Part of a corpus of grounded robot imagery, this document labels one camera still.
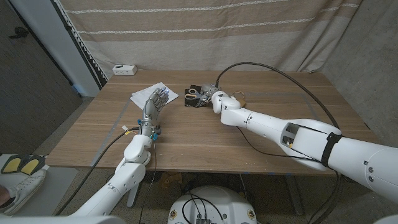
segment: striped curtain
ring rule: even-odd
[[[312,72],[325,63],[360,2],[61,0],[109,76],[117,63],[147,70],[222,70],[252,61]]]

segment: white robot body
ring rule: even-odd
[[[200,198],[209,200],[214,204],[224,218],[224,222],[228,224],[257,224],[254,209],[251,204],[240,196],[238,193],[219,186],[204,186],[191,190],[191,194],[195,194]],[[191,195],[183,195],[172,205],[169,213],[168,224],[187,223],[182,215],[182,207],[185,202],[192,199]],[[205,209],[199,199],[195,199],[201,218],[205,219]],[[208,202],[203,201],[206,207],[207,219],[209,223],[223,223],[217,210]],[[207,223],[205,220],[196,222],[198,219],[198,210],[191,200],[184,207],[184,214],[191,223]]]

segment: white paper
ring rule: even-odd
[[[130,97],[130,100],[133,101],[139,108],[141,108],[142,110],[144,109],[145,106],[145,102],[148,100],[148,98],[150,97],[151,94],[153,94],[153,92],[156,90],[156,88],[163,88],[164,85],[163,83],[158,83],[155,84],[151,87],[148,87],[144,90],[140,90],[138,92],[135,92],[132,95],[132,97]],[[174,93],[171,89],[167,88],[166,89],[169,90],[169,100],[166,102],[170,103],[171,101],[173,101],[174,99],[176,99],[178,97],[178,95],[176,93]]]

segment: robotic arm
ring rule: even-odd
[[[341,131],[312,119],[279,119],[242,108],[223,91],[211,90],[213,111],[221,122],[246,128],[276,143],[308,167],[327,167],[398,203],[398,149],[342,137]]]
[[[169,100],[166,87],[156,89],[146,101],[142,110],[140,128],[124,150],[124,158],[115,170],[114,176],[94,194],[73,217],[109,215],[125,193],[137,188],[145,176],[145,165],[150,161],[149,149],[160,134],[157,118]]]

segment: shoe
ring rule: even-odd
[[[10,197],[15,197],[15,199],[7,207],[0,209],[0,213],[3,215],[15,214],[43,184],[45,174],[46,170],[41,169],[32,174],[30,177],[26,178],[21,183],[12,187],[6,187]]]

